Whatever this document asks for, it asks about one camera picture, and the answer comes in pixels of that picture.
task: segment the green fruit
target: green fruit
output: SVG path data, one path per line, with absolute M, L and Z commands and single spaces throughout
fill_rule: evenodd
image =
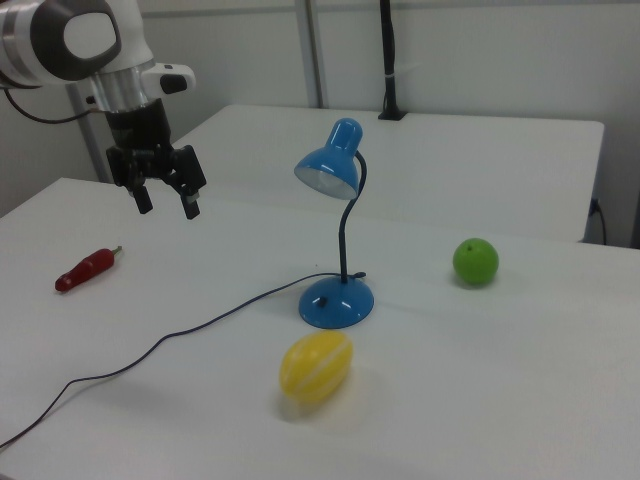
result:
M 453 254 L 453 269 L 470 285 L 484 285 L 493 280 L 498 263 L 496 249 L 481 238 L 465 240 Z

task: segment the black stand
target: black stand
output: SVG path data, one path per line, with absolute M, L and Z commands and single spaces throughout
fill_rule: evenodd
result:
M 342 214 L 342 218 L 340 219 L 340 228 L 338 230 L 338 243 L 340 245 L 340 281 L 342 283 L 347 283 L 348 274 L 347 274 L 347 241 L 345 238 L 344 229 L 347 225 L 347 217 L 351 213 L 351 209 L 360 198 L 360 194 L 364 189 L 364 184 L 367 182 L 367 164 L 364 161 L 364 157 L 360 154 L 360 152 L 356 151 L 356 158 L 358 162 L 360 162 L 360 185 L 358 185 L 358 196 L 351 200 L 347 205 L 347 208 L 344 209 L 344 213 Z
M 175 150 L 162 101 L 131 112 L 108 113 L 116 146 L 107 150 L 114 183 L 126 187 L 145 214 L 153 208 L 145 179 L 158 178 L 178 192 L 189 220 L 200 213 L 198 190 L 207 184 L 193 147 Z
M 384 105 L 382 113 L 378 116 L 380 120 L 402 120 L 407 114 L 398 108 L 396 100 L 396 77 L 394 64 L 396 61 L 396 46 L 393 34 L 393 24 L 391 23 L 390 0 L 380 0 L 380 20 L 382 22 L 382 51 L 384 53 Z

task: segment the black cable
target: black cable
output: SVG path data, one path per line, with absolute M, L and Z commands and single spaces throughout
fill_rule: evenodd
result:
M 123 373 L 125 373 L 128 370 L 131 370 L 133 367 L 135 367 L 136 365 L 138 365 L 140 362 L 142 362 L 145 358 L 147 358 L 149 355 L 151 355 L 151 353 L 153 353 L 153 351 L 158 348 L 165 340 L 168 340 L 170 338 L 173 337 L 181 337 L 183 335 L 188 335 L 190 333 L 194 333 L 197 332 L 198 330 L 202 330 L 203 328 L 208 327 L 209 325 L 217 322 L 218 320 L 222 320 L 225 317 L 228 317 L 229 315 L 237 312 L 238 310 L 242 310 L 244 307 L 251 305 L 254 302 L 257 302 L 258 300 L 263 299 L 264 297 L 268 297 L 269 295 L 272 295 L 274 293 L 277 293 L 281 290 L 285 290 L 297 283 L 303 282 L 305 280 L 308 280 L 310 278 L 314 278 L 314 277 L 323 277 L 323 276 L 340 276 L 340 274 L 338 273 L 316 273 L 313 275 L 308 275 L 306 277 L 302 277 L 294 282 L 288 283 L 286 285 L 283 285 L 281 287 L 278 288 L 274 288 L 273 290 L 269 290 L 268 292 L 262 293 L 260 295 L 258 295 L 257 297 L 253 297 L 251 300 L 247 300 L 246 302 L 244 302 L 242 305 L 238 305 L 235 308 L 232 308 L 231 310 L 229 310 L 226 313 L 223 313 L 222 315 L 219 315 L 217 317 L 215 317 L 213 320 L 209 320 L 207 323 L 203 323 L 202 325 L 199 325 L 197 327 L 194 328 L 190 328 L 189 330 L 182 330 L 180 332 L 174 332 L 174 333 L 170 333 L 168 335 L 165 335 L 164 337 L 162 337 L 160 340 L 158 340 L 155 345 L 153 345 L 153 347 L 151 347 L 149 350 L 147 350 L 147 352 L 142 355 L 140 358 L 138 358 L 136 361 L 130 363 L 129 365 L 127 365 L 126 367 L 122 367 L 119 370 L 116 370 L 115 372 L 111 372 L 111 373 L 106 373 L 104 375 L 96 375 L 94 377 L 84 377 L 84 378 L 76 378 L 75 380 L 71 380 L 69 383 L 67 383 L 65 385 L 65 387 L 62 389 L 62 391 L 58 394 L 58 396 L 55 398 L 55 400 L 51 403 L 51 405 L 49 405 L 49 407 L 44 411 L 44 413 L 42 415 L 40 415 L 38 417 L 38 419 L 33 422 L 31 425 L 29 425 L 27 428 L 25 428 L 23 431 L 21 431 L 20 433 L 18 433 L 16 436 L 14 436 L 13 438 L 7 440 L 6 442 L 4 442 L 3 444 L 0 445 L 0 451 L 8 446 L 11 445 L 12 443 L 14 443 L 15 441 L 17 441 L 18 439 L 20 439 L 22 436 L 26 435 L 27 433 L 29 433 L 32 429 L 34 429 L 36 426 L 38 426 L 38 424 L 40 422 L 42 422 L 42 420 L 44 420 L 44 418 L 47 416 L 47 414 L 51 411 L 51 409 L 55 406 L 56 403 L 58 403 L 58 400 L 60 400 L 60 397 L 62 397 L 62 395 L 64 395 L 64 392 L 67 391 L 67 388 L 69 388 L 71 385 L 73 385 L 74 383 L 80 383 L 80 382 L 88 382 L 90 380 L 104 380 L 105 378 L 110 378 L 110 377 L 115 377 L 117 375 L 121 375 Z M 354 275 L 351 275 L 352 278 L 362 278 L 366 276 L 366 274 L 364 272 L 358 272 Z
M 7 96 L 7 100 L 9 100 L 9 103 L 13 106 L 13 108 L 15 108 L 22 115 L 27 117 L 29 120 L 33 120 L 34 122 L 38 122 L 38 123 L 46 123 L 47 125 L 59 125 L 61 123 L 73 122 L 73 121 L 78 120 L 80 118 L 86 117 L 87 115 L 89 115 L 90 113 L 93 112 L 93 110 L 87 110 L 86 112 L 82 112 L 79 115 L 74 115 L 73 117 L 61 118 L 60 120 L 47 120 L 45 118 L 39 118 L 39 117 L 36 117 L 34 115 L 31 115 L 26 110 L 23 110 L 22 107 L 20 105 L 18 105 L 16 103 L 16 101 L 13 99 L 13 96 L 11 96 L 11 93 L 9 93 L 8 89 L 4 90 L 4 94 Z
M 600 215 L 600 223 L 602 224 L 602 244 L 607 244 L 607 224 L 604 221 L 604 213 L 602 213 L 602 207 L 600 207 L 600 202 L 596 204 L 595 211 Z

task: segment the yellow fruit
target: yellow fruit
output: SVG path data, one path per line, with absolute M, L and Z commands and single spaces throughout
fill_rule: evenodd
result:
M 324 330 L 302 337 L 287 351 L 280 367 L 280 387 L 300 403 L 327 398 L 349 372 L 353 345 L 344 333 Z

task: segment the lamp base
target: lamp base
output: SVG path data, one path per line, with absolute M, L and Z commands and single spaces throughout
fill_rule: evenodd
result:
M 325 329 L 345 328 L 363 320 L 373 309 L 373 294 L 362 280 L 325 278 L 300 297 L 298 311 L 309 325 Z

